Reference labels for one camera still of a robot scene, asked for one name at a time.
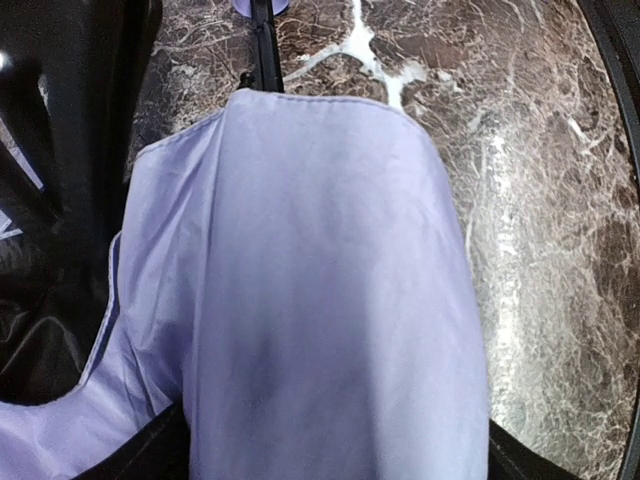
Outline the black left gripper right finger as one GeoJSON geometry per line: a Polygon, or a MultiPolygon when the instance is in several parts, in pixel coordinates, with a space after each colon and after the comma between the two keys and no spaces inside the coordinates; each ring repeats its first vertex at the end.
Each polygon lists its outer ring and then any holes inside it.
{"type": "Polygon", "coordinates": [[[579,480],[579,477],[536,454],[491,420],[488,479],[579,480]]]}

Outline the lavender and black folding umbrella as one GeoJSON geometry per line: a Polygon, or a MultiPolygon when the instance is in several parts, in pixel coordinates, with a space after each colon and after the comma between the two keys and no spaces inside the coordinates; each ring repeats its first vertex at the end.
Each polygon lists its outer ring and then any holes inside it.
{"type": "Polygon", "coordinates": [[[244,88],[121,185],[156,1],[5,1],[1,475],[72,479],[172,404],[191,479],[483,479],[446,169],[385,104],[244,88]]]}

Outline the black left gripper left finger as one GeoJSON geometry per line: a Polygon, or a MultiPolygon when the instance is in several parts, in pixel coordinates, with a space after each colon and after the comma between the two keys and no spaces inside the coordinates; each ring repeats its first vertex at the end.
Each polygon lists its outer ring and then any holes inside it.
{"type": "Polygon", "coordinates": [[[85,480],[187,480],[189,427],[172,404],[107,459],[76,476],[85,480]]]}

